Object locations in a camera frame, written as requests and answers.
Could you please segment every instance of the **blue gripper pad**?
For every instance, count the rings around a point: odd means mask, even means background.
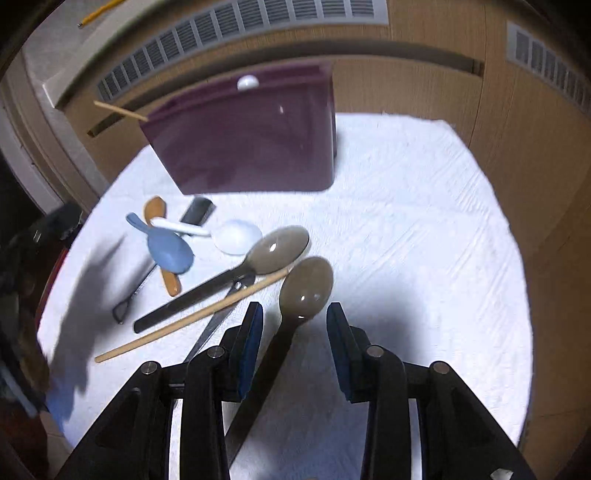
[[[241,399],[246,397],[246,394],[251,389],[252,377],[255,373],[256,356],[258,355],[262,336],[262,305],[257,301],[252,301],[246,311],[246,317],[249,315],[252,315],[251,327],[246,336],[238,365],[238,394]]]

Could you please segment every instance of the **black handle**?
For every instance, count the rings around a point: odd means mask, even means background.
[[[226,433],[226,454],[228,465],[232,465],[248,436],[256,417],[267,399],[283,361],[290,351],[291,341],[298,327],[297,322],[281,322],[279,330],[271,339],[265,356],[256,371],[250,391],[242,400],[230,428]]]
[[[167,304],[162,305],[156,310],[136,320],[134,322],[134,332],[141,333],[154,325],[158,325],[175,313],[182,312],[183,310],[188,309],[191,305],[195,305],[197,302],[216,294],[221,289],[234,282],[237,278],[243,277],[248,273],[251,273],[251,269],[245,264],[241,264],[236,268],[220,273],[207,280],[205,283],[183,293],[169,301]]]

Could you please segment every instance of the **brown plastic spoon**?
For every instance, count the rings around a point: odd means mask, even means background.
[[[297,328],[318,314],[329,300],[333,271],[322,257],[310,257],[297,264],[285,278],[279,294],[281,324],[226,433],[226,454],[231,465],[255,423],[283,360],[290,350]]]
[[[301,226],[286,226],[273,230],[255,243],[240,265],[216,275],[136,320],[134,332],[141,333],[175,313],[188,309],[244,275],[268,275],[285,268],[297,260],[309,241],[308,230]]]

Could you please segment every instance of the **blue plastic spoon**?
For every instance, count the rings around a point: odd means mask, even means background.
[[[193,251],[176,233],[148,226],[135,213],[129,213],[125,219],[131,226],[148,235],[148,250],[161,268],[176,274],[185,273],[191,268]]]

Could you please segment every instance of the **white plastic spoon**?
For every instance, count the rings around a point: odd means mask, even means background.
[[[262,238],[259,227],[244,220],[229,220],[211,231],[201,226],[173,222],[162,217],[152,218],[152,225],[178,233],[211,236],[216,248],[228,255],[244,255]]]

